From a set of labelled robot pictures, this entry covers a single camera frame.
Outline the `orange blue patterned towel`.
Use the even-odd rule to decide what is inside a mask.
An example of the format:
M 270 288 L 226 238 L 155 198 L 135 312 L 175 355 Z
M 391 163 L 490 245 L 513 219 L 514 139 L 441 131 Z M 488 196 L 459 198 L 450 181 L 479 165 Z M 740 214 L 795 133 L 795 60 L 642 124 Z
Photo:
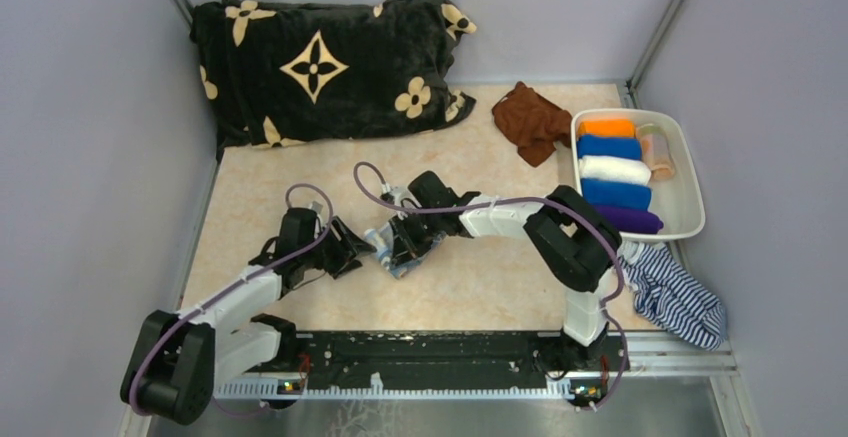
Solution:
M 395 279 L 401 279 L 418 268 L 445 238 L 444 233 L 438 234 L 430 244 L 425 245 L 425 251 L 415 257 L 395 236 L 389 223 L 380 228 L 369 228 L 363 234 L 363 239 L 375 249 L 377 262 Z

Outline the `brown towel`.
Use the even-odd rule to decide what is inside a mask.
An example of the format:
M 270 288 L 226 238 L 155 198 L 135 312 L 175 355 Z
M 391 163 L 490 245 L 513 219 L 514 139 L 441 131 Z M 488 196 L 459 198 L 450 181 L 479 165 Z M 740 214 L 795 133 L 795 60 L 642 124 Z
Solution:
M 570 148 L 572 115 L 523 82 L 492 107 L 493 121 L 530 166 L 539 167 L 556 150 Z

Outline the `orange polka dot towel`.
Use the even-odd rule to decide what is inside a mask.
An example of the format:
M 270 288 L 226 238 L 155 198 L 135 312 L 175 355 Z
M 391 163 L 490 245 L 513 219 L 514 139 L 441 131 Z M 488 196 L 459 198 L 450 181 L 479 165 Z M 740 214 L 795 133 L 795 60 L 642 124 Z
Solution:
M 652 179 L 667 181 L 673 178 L 676 169 L 664 130 L 649 123 L 638 126 L 635 135 L 642 148 L 642 161 L 651 171 Z

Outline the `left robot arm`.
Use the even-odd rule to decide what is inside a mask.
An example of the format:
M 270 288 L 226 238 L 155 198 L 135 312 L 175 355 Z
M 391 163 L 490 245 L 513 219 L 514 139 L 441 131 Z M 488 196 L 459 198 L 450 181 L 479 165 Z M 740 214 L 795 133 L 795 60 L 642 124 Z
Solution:
M 141 415 L 188 425 L 218 387 L 249 370 L 270 365 L 303 371 L 307 358 L 296 325 L 265 307 L 292 293 L 307 272 L 339 278 L 375 251 L 338 217 L 324 222 L 311 208 L 287 210 L 277 236 L 225 288 L 193 307 L 145 318 L 121 400 Z

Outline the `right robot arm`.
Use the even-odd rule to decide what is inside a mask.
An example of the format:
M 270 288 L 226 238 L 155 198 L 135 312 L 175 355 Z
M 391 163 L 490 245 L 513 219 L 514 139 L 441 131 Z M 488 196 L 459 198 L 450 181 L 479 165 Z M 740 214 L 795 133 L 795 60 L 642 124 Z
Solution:
M 432 171 L 408 186 L 384 185 L 381 201 L 399 207 L 388 222 L 393 271 L 421 262 L 447 237 L 502 237 L 532 244 L 553 277 L 565 288 L 562 330 L 549 350 L 539 350 L 545 372 L 588 369 L 599 360 L 609 320 L 605 278 L 622 242 L 619 232 L 573 188 L 558 186 L 545 200 L 469 191 L 462 195 Z

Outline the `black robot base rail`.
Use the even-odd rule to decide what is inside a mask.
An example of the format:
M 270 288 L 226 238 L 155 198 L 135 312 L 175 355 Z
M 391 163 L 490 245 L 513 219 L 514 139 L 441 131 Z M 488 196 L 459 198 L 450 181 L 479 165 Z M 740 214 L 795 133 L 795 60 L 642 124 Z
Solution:
M 588 347 L 561 331 L 311 331 L 285 356 L 245 379 L 276 379 L 264 390 L 287 400 L 554 399 L 588 405 L 604 398 L 630 359 L 621 336 Z

